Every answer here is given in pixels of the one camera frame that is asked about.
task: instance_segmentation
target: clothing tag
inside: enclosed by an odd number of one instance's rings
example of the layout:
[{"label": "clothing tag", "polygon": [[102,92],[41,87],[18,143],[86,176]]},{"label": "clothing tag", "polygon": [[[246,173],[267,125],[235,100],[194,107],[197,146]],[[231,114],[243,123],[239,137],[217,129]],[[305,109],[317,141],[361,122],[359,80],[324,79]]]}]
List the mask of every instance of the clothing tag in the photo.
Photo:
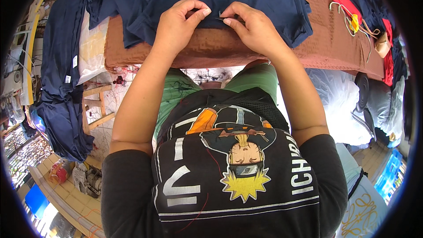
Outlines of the clothing tag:
[{"label": "clothing tag", "polygon": [[72,60],[72,68],[75,68],[78,65],[78,56],[75,55],[74,59]]}]

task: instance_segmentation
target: leg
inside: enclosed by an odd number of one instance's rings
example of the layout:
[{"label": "leg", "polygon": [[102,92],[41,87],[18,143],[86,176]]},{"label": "leg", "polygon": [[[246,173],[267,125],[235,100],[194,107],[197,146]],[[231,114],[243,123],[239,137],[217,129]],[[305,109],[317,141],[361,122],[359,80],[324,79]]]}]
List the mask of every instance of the leg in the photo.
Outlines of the leg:
[{"label": "leg", "polygon": [[165,79],[165,88],[161,97],[159,115],[157,116],[156,128],[154,130],[154,138],[157,138],[161,125],[166,120],[171,110],[189,94],[201,90],[191,78],[185,75],[181,70],[171,68],[167,72]]},{"label": "leg", "polygon": [[276,104],[276,93],[278,88],[278,76],[272,65],[267,60],[252,61],[239,72],[223,88],[240,93],[241,91],[260,87],[267,92]]}]

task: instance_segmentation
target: naruto graphic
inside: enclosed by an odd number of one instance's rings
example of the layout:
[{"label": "naruto graphic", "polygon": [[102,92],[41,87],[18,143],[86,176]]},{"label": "naruto graphic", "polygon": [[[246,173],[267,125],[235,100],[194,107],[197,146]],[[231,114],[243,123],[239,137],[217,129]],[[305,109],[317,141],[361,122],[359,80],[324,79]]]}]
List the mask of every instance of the naruto graphic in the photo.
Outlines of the naruto graphic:
[{"label": "naruto graphic", "polygon": [[[244,115],[245,109],[237,110]],[[204,113],[208,116],[197,120],[207,123],[207,127],[198,123],[192,127],[200,131],[204,146],[226,155],[227,171],[220,180],[224,184],[222,191],[230,193],[230,200],[240,198],[243,203],[250,197],[257,199],[257,192],[266,192],[264,184],[271,180],[267,175],[269,168],[264,166],[264,150],[276,140],[276,131],[267,121],[263,121],[263,127],[253,127],[242,123],[242,118],[216,124],[214,110],[209,108]]]}]

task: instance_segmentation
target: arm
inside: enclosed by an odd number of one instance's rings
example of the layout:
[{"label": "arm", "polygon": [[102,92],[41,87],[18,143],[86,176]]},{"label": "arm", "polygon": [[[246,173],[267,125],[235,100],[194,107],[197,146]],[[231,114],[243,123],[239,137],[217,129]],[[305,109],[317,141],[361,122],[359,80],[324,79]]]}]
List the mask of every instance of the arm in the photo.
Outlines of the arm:
[{"label": "arm", "polygon": [[291,123],[292,136],[301,145],[319,134],[329,134],[325,111],[314,85],[293,51],[282,40],[271,20],[260,10],[234,2],[222,14],[224,23],[233,28],[251,50],[266,55],[276,69],[280,90]]},{"label": "arm", "polygon": [[[185,18],[193,8],[199,10]],[[116,113],[110,153],[134,149],[149,156],[153,154],[151,140],[166,73],[176,55],[188,44],[199,22],[210,12],[210,8],[201,1],[181,0],[161,15],[153,48]]]}]

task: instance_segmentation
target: blue container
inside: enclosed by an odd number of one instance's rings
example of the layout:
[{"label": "blue container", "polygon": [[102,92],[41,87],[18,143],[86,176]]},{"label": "blue container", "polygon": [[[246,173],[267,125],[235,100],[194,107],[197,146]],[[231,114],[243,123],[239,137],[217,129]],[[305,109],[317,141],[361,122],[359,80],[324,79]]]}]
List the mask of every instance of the blue container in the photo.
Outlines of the blue container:
[{"label": "blue container", "polygon": [[378,178],[374,188],[382,196],[383,199],[390,197],[389,191],[393,189],[394,181],[397,178],[399,167],[401,166],[402,155],[395,148],[389,157],[382,174]]},{"label": "blue container", "polygon": [[26,194],[25,202],[37,219],[41,219],[43,217],[44,210],[50,203],[37,184],[34,184],[28,194]]}]

